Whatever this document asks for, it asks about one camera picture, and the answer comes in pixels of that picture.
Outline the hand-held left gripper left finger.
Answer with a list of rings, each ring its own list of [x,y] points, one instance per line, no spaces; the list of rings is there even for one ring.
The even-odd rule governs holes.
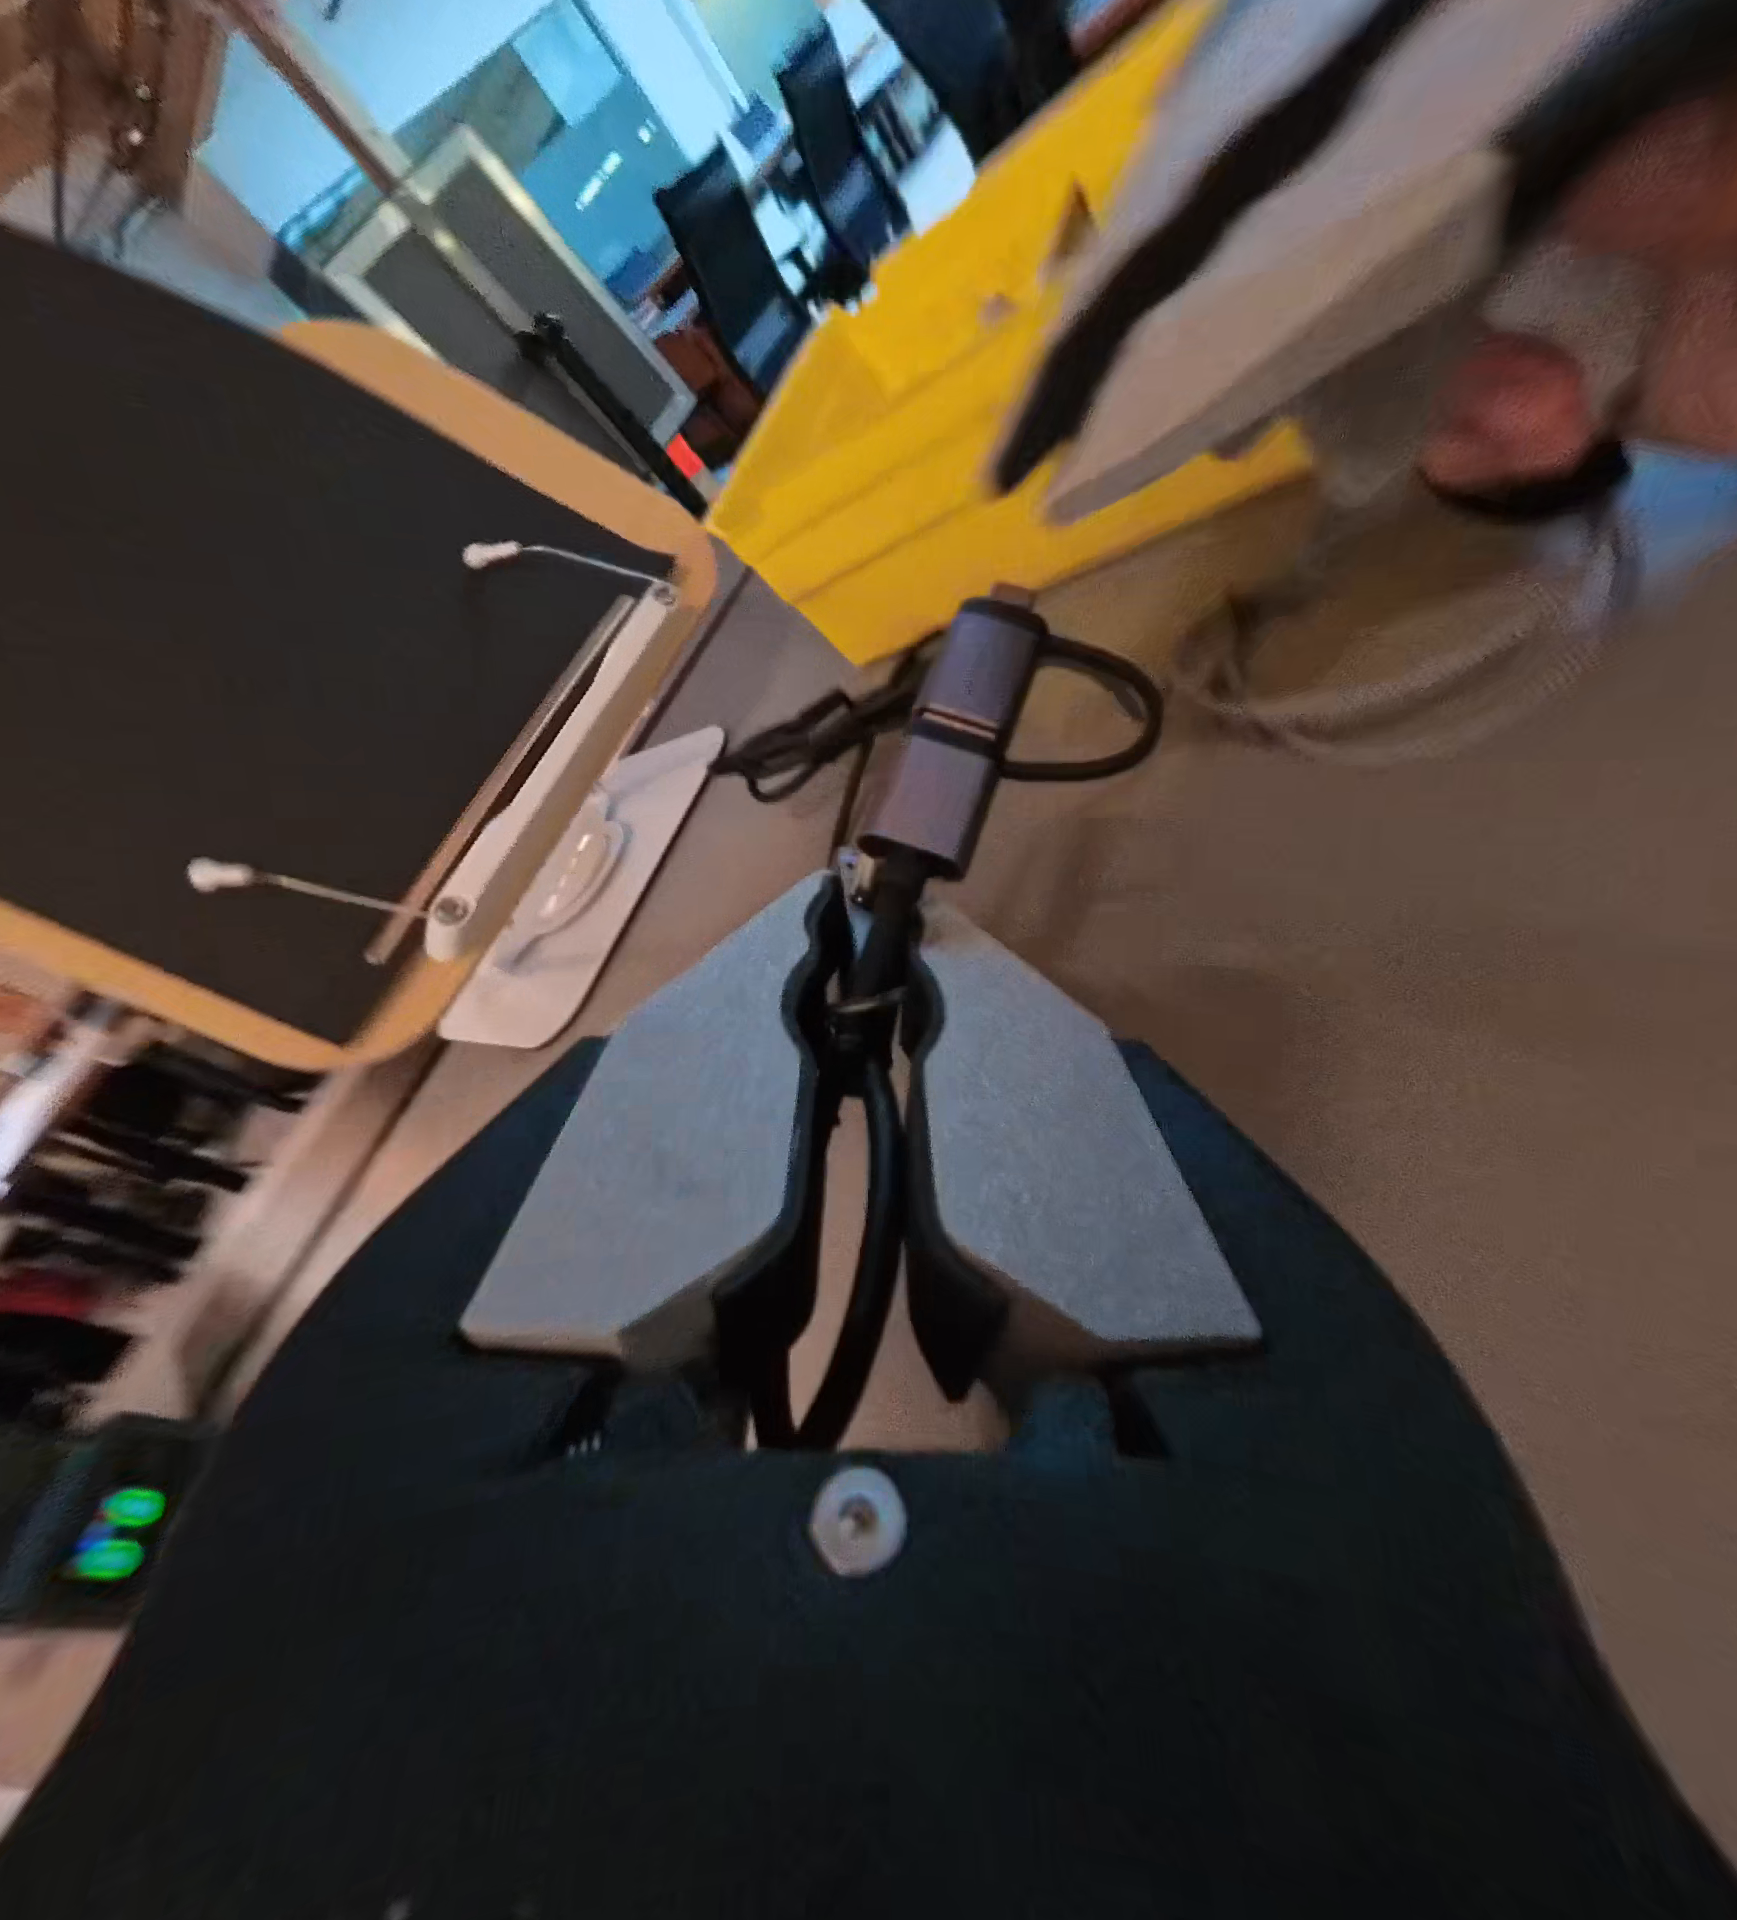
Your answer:
[[[690,1380],[784,1414],[817,1256],[838,877],[792,884],[599,1045],[458,1320],[483,1355]]]

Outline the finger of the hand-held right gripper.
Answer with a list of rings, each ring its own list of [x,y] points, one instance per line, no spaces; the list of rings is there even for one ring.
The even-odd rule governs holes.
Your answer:
[[[1208,31],[1186,64],[1204,52]],[[994,447],[1012,492],[1054,464],[1054,521],[1079,521],[1277,420],[1313,386],[1471,283],[1491,250],[1513,107],[1496,31],[1411,31],[1349,127],[1164,301],[1076,301],[1106,225],[1069,269],[1057,320]]]
[[[1250,5],[1168,85],[1076,301],[1158,303],[1340,134],[1408,5]]]

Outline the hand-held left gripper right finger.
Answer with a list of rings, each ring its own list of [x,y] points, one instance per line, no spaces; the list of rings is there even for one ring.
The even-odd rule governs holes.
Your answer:
[[[1261,1347],[1096,1017],[961,913],[928,908],[901,1043],[909,1315],[948,1401]]]

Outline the black usb-c cable grey adapter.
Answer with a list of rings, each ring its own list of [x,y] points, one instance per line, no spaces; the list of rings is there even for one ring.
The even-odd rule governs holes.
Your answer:
[[[1012,757],[1027,697],[1044,671],[1110,692],[1136,723],[1133,741],[1094,759]],[[784,1286],[789,1304],[811,1306],[832,1130],[844,1106],[858,1104],[866,1130],[861,1244],[832,1355],[806,1413],[789,1406],[787,1355],[799,1332],[786,1325],[784,1309],[738,1303],[719,1310],[725,1369],[761,1451],[832,1453],[880,1355],[910,1244],[914,1152],[896,1099],[894,1057],[914,1011],[928,884],[967,877],[999,784],[1079,787],[1130,773],[1155,752],[1164,710],[1149,672],[1054,635],[1029,589],[997,586],[963,602],[950,625],[873,692],[824,694],[709,762],[711,779],[738,781],[758,804],[782,804],[853,755],[829,852],[854,850],[873,870],[863,943],[787,994],[786,1031],[808,1047],[811,1112],[795,1123],[789,1149],[784,1248],[761,1263],[758,1279],[735,1284],[735,1292]]]

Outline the yellow plastic bin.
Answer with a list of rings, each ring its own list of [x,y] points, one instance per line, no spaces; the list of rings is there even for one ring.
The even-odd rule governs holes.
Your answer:
[[[901,654],[993,584],[1046,591],[1310,472],[1293,426],[1203,457],[1075,522],[1044,464],[994,492],[988,462],[1082,238],[1217,15],[1167,5],[1015,134],[959,204],[829,310],[748,435],[708,527],[847,660]]]

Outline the black office chair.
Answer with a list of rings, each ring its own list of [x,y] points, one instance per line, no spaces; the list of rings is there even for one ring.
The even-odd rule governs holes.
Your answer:
[[[804,201],[826,243],[813,292],[854,304],[870,288],[877,260],[909,236],[907,204],[863,131],[826,25],[816,23],[787,48],[774,83],[799,156]]]
[[[768,247],[725,149],[714,146],[651,195],[703,325],[729,368],[761,403],[813,331]]]

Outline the white-tipped metal pin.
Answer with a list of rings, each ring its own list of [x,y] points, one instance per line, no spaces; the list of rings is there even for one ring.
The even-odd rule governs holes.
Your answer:
[[[248,893],[271,893],[271,895],[290,895],[304,901],[322,901],[340,906],[351,906],[355,911],[376,915],[382,919],[411,915],[416,922],[427,919],[424,908],[409,908],[403,902],[383,901],[355,893],[351,888],[329,886],[320,881],[308,881],[300,877],[285,877],[270,870],[249,866],[246,863],[225,863],[208,856],[191,859],[184,869],[184,881],[188,888],[197,896],[219,896],[219,895],[248,895]]]

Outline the white cotton swab stick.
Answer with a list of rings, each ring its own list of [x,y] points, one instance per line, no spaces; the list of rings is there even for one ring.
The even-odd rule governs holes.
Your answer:
[[[566,569],[584,570],[589,574],[602,574],[612,581],[634,582],[638,593],[668,593],[670,578],[663,573],[649,573],[640,567],[627,567],[622,562],[606,561],[592,557],[582,551],[572,551],[566,547],[554,547],[549,543],[532,543],[532,541],[473,541],[460,551],[460,562],[467,573],[490,573],[496,569],[515,567],[515,565],[560,565]]]

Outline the black device with green lights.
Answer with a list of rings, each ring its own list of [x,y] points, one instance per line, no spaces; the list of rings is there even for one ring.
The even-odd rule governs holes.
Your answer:
[[[211,1444],[209,1425],[127,1413],[75,1446],[65,1530],[41,1588],[45,1620],[112,1627],[133,1615]]]

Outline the black tripod stand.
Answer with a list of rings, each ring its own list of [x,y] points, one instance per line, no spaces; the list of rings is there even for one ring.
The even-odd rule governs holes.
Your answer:
[[[708,516],[708,499],[695,484],[695,471],[683,468],[670,445],[660,441],[613,394],[574,347],[566,326],[558,318],[544,313],[534,314],[524,328],[513,333],[513,347],[530,367],[551,372],[569,386],[661,492],[680,505],[693,521]]]

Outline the black board with wooden edge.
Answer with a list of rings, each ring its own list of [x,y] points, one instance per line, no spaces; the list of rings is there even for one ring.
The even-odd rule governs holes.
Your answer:
[[[584,639],[703,529],[422,349],[261,335],[0,225],[0,951],[310,1073],[431,1031],[482,952],[196,856],[403,901]]]

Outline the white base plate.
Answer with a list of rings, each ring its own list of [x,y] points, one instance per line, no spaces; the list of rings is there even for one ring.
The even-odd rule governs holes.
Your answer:
[[[443,1045],[513,1053],[558,1040],[640,908],[725,736],[686,733],[620,757],[530,877],[438,1023]]]

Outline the silver metal rail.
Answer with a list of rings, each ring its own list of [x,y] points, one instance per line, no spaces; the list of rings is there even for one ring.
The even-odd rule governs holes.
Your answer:
[[[463,817],[376,930],[363,960],[383,969],[416,927],[422,954],[452,964],[482,952],[622,751],[687,636],[670,581],[620,597],[584,639]]]

